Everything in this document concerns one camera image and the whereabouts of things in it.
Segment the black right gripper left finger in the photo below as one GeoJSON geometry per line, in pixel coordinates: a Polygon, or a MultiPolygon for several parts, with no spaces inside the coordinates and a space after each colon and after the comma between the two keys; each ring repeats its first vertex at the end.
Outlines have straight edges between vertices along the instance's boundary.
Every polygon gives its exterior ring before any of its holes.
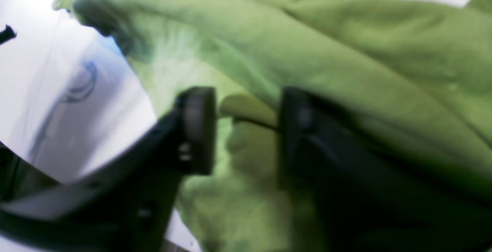
{"type": "Polygon", "coordinates": [[[216,90],[193,87],[123,154],[76,182],[1,204],[1,235],[50,252],[158,252],[181,180],[210,175],[216,90]]]}

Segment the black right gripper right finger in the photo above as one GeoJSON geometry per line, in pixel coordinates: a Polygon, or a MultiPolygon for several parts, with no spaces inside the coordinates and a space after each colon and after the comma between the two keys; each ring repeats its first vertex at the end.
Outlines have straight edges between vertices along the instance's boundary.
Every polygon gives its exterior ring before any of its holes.
{"type": "Polygon", "coordinates": [[[363,145],[343,111],[299,88],[281,96],[279,183],[315,214],[322,252],[486,252],[491,203],[363,145]]]}

